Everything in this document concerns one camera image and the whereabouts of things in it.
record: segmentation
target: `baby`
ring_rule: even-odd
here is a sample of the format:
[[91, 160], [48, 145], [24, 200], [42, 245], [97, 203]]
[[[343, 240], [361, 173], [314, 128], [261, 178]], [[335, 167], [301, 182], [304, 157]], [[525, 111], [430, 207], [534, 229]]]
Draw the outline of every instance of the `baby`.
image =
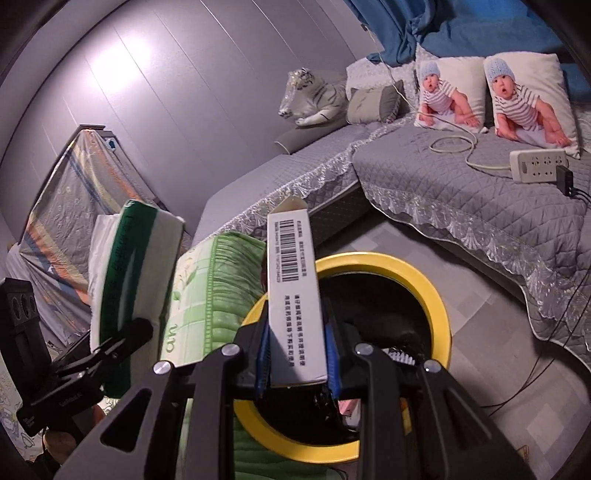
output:
[[455, 123], [478, 127], [479, 121], [472, 112], [468, 97], [448, 81], [441, 80], [440, 76], [439, 67], [434, 61], [430, 61], [422, 68], [421, 106], [418, 119], [425, 122], [428, 127], [432, 127], [435, 124], [435, 118], [430, 116], [430, 113], [443, 114], [452, 111], [455, 114]]
[[571, 144], [552, 106], [525, 85], [515, 83], [515, 75], [505, 60], [492, 59], [486, 68], [486, 78], [495, 94], [496, 134], [499, 137], [520, 141], [518, 127], [527, 131], [543, 129], [546, 143], [559, 147]]

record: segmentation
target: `gray pillow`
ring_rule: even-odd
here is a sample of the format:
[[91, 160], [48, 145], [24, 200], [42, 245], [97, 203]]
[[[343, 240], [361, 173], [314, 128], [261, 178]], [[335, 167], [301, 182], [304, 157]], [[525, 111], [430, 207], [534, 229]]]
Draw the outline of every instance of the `gray pillow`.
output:
[[344, 115], [341, 115], [340, 117], [324, 124], [310, 125], [309, 127], [295, 127], [277, 138], [275, 143], [283, 147], [288, 155], [291, 155], [335, 130], [343, 128], [345, 125], [347, 125], [347, 119]]
[[[402, 91], [402, 80], [396, 88]], [[351, 88], [351, 100], [347, 108], [347, 121], [350, 124], [369, 124], [371, 122], [393, 122], [398, 115], [401, 96], [392, 85], [372, 89]]]

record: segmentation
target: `yellow trash can rim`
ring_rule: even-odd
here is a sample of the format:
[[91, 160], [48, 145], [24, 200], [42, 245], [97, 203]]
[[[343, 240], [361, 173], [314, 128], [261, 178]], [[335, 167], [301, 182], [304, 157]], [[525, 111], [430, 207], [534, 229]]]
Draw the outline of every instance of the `yellow trash can rim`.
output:
[[[452, 352], [452, 335], [443, 301], [433, 284], [419, 270], [403, 260], [373, 252], [350, 252], [316, 261], [318, 278], [345, 272], [367, 272], [390, 278], [404, 286], [418, 300], [431, 329], [433, 351], [431, 358], [449, 367]], [[263, 295], [248, 313], [243, 325], [257, 322], [267, 299]], [[234, 412], [240, 423], [252, 437], [269, 450], [299, 462], [340, 463], [359, 457], [359, 441], [342, 445], [305, 445], [289, 439], [271, 427], [255, 407], [247, 400], [236, 400]]]

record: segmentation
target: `power outlet socket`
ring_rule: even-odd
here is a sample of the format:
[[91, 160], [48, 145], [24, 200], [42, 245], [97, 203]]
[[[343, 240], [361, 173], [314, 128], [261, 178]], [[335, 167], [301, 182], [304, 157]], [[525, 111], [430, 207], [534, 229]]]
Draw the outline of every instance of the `power outlet socket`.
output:
[[556, 181], [556, 167], [569, 166], [566, 152], [562, 148], [513, 150], [509, 154], [509, 163], [513, 181], [521, 183]]

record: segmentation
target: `white tiger plush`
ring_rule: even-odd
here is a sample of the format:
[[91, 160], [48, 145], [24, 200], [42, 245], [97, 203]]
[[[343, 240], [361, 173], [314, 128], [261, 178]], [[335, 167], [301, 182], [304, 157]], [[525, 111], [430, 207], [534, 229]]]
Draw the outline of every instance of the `white tiger plush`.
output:
[[327, 83], [320, 75], [302, 68], [288, 74], [279, 115], [296, 117], [299, 127], [319, 125], [344, 113], [347, 104], [344, 81]]

